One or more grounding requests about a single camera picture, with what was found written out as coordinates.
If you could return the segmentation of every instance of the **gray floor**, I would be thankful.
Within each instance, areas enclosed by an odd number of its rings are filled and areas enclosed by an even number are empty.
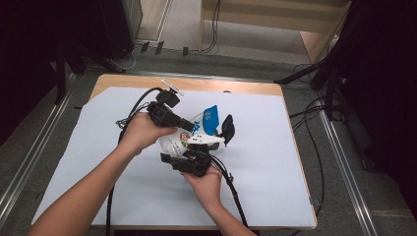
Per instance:
[[[173,36],[165,37],[165,43],[182,46],[184,41],[178,41]],[[136,64],[127,74],[166,73],[169,75],[215,76],[225,80],[240,80],[260,83],[271,83],[272,80],[285,78],[293,73],[295,64],[305,63],[306,54],[297,46],[288,58],[285,54],[274,54],[276,60],[268,60],[263,51],[252,50],[258,46],[254,41],[249,44],[236,42],[237,48],[230,51],[220,49],[224,55],[191,54],[183,57],[181,52],[163,50],[160,55],[154,55],[154,48],[145,53],[135,53]],[[251,48],[241,53],[241,48]],[[85,58],[88,65],[87,72],[77,75],[73,94],[64,113],[57,123],[46,146],[39,157],[37,165],[17,199],[5,224],[0,229],[0,235],[24,235],[30,228],[30,222],[40,204],[49,180],[65,151],[72,130],[77,124],[81,107],[89,100],[89,94],[99,75],[106,71],[99,65]],[[123,67],[131,67],[134,61],[127,55],[117,63]],[[288,86],[282,86],[289,114],[303,111],[316,95],[309,89],[308,77],[295,81]],[[55,89],[53,89],[37,106],[37,108],[22,122],[8,142],[0,147],[0,194],[3,195],[18,171],[23,159],[30,150],[37,133],[42,128],[50,111],[53,109]],[[325,200],[318,216],[319,225],[314,230],[302,231],[298,235],[363,235],[355,208],[348,194],[343,176],[335,155],[331,148],[321,116],[309,120],[309,127],[318,145],[325,175]],[[370,210],[379,235],[417,235],[417,224],[404,202],[398,186],[384,173],[369,173],[362,169],[358,150],[348,130],[341,122],[333,122],[338,138],[342,143],[348,163],[364,200]],[[294,132],[299,148],[308,186],[314,199],[321,197],[321,178],[318,159],[315,155],[313,143],[305,126]],[[263,236],[291,235],[293,230],[262,231]],[[92,229],[89,235],[103,235],[102,229]]]

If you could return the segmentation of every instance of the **metal bar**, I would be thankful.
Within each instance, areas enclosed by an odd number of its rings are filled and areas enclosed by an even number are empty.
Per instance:
[[[65,94],[62,101],[55,105],[52,109],[48,119],[46,120],[32,146],[30,147],[30,150],[28,151],[28,154],[22,162],[19,170],[16,172],[15,177],[2,196],[0,200],[0,229],[6,222],[7,217],[12,211],[16,200],[18,199],[26,182],[28,181],[30,174],[36,166],[36,163],[39,160],[39,157],[42,154],[46,143],[48,142],[53,130],[55,129],[56,124],[60,120],[61,115],[64,112],[65,107],[67,106],[71,97],[76,81],[76,76],[72,74],[69,78],[68,92]]]
[[[365,200],[361,194],[361,191],[356,183],[355,177],[350,169],[346,154],[344,153],[342,144],[339,141],[336,130],[332,122],[330,122],[326,116],[326,113],[322,111],[320,113],[323,125],[328,134],[331,147],[336,157],[337,164],[340,168],[341,175],[349,193],[350,200],[352,201],[353,207],[355,208],[356,215],[361,224],[364,235],[366,236],[377,236],[377,229],[373,222],[372,216],[368,210]]]

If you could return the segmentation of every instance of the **blue package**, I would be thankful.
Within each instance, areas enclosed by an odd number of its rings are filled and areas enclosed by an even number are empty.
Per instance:
[[[203,115],[203,128],[206,134],[213,135],[218,126],[217,105],[205,110]]]

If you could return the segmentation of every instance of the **hand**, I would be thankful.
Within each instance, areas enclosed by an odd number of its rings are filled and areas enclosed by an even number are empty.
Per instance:
[[[119,144],[119,148],[139,154],[143,149],[154,144],[159,137],[177,132],[176,127],[157,127],[147,113],[138,113],[132,118]]]
[[[194,194],[207,212],[221,207],[221,173],[217,169],[211,166],[203,177],[197,177],[190,173],[182,173],[182,175],[193,187]]]

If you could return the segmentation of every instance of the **floor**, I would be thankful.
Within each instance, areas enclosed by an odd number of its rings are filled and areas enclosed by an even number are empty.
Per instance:
[[[181,7],[178,6],[184,2],[185,0],[172,0],[170,10],[180,9]],[[180,33],[179,29],[170,29],[168,21],[174,17],[171,15],[176,14],[167,12],[166,21],[160,34],[160,38],[165,41],[165,49],[160,55],[154,55],[154,49],[151,48],[145,53],[134,53],[135,60],[132,55],[127,55],[116,62],[124,67],[133,65],[127,74],[206,76],[225,80],[271,83],[273,80],[285,78],[303,69],[307,66],[303,64],[309,63],[305,49],[298,42],[293,47],[285,46],[289,45],[287,43],[290,41],[301,40],[296,32],[289,32],[288,37],[292,39],[283,39],[282,44],[277,43],[279,44],[276,46],[277,51],[268,52],[271,47],[267,47],[267,41],[259,42],[262,38],[258,36],[258,30],[264,29],[249,30],[246,34],[250,31],[254,32],[253,36],[248,36],[252,40],[233,42],[233,44],[227,43],[226,39],[224,39],[225,41],[221,40],[227,37],[231,40],[233,36],[230,33],[233,31],[219,28],[218,51],[213,51],[211,55],[190,54],[183,57],[182,51],[175,51],[175,49],[181,49],[184,45],[192,48],[196,41],[186,42],[184,38],[178,39],[172,34],[176,32],[180,35],[189,35],[190,32]],[[209,42],[209,36],[205,37],[205,40]],[[37,164],[33,166],[31,176],[13,203],[14,207],[8,213],[7,219],[0,222],[0,235],[26,234],[54,169],[65,151],[72,130],[77,124],[80,107],[88,102],[89,94],[98,76],[108,73],[101,66],[90,61],[89,58],[85,58],[85,62],[88,65],[87,72],[69,79],[69,88],[73,89],[69,92],[67,103],[63,104],[65,106],[62,107],[62,114],[59,120],[54,123],[50,136],[38,154]],[[310,78],[306,76],[289,85],[282,86],[289,114],[303,111],[313,99],[323,95],[322,91],[312,91],[308,85],[309,81]],[[9,141],[0,147],[2,162],[0,166],[2,176],[0,193],[2,196],[7,192],[13,177],[18,172],[27,153],[30,152],[30,146],[35,141],[36,135],[54,109],[54,98],[55,90],[52,90],[20,125]],[[323,208],[318,216],[318,227],[314,230],[301,231],[297,235],[417,235],[416,221],[400,195],[396,183],[384,173],[370,173],[362,168],[359,151],[354,146],[346,126],[342,122],[329,123],[323,113],[310,115],[308,127],[318,147],[320,160],[316,155],[305,124],[298,129],[294,127],[294,136],[310,193],[316,201],[323,202]],[[299,119],[291,119],[292,124],[296,125]],[[337,134],[336,140],[339,141],[339,147],[335,144],[334,139],[329,137],[331,131],[335,131]],[[342,152],[342,157],[345,159],[341,158],[336,150]],[[321,180],[320,162],[323,167],[324,182]],[[346,178],[344,175],[343,172],[346,172],[346,168],[351,172],[351,178]],[[361,225],[359,209],[355,208],[358,200],[352,197],[354,195],[349,187],[349,183],[351,185],[352,182],[357,186],[357,189],[354,190],[359,191],[363,198],[362,201],[371,215],[371,225],[374,228],[370,231],[366,231],[366,227]],[[295,235],[295,233],[297,231],[289,229],[261,231],[263,236]],[[88,233],[88,235],[103,234],[103,229],[92,229]]]

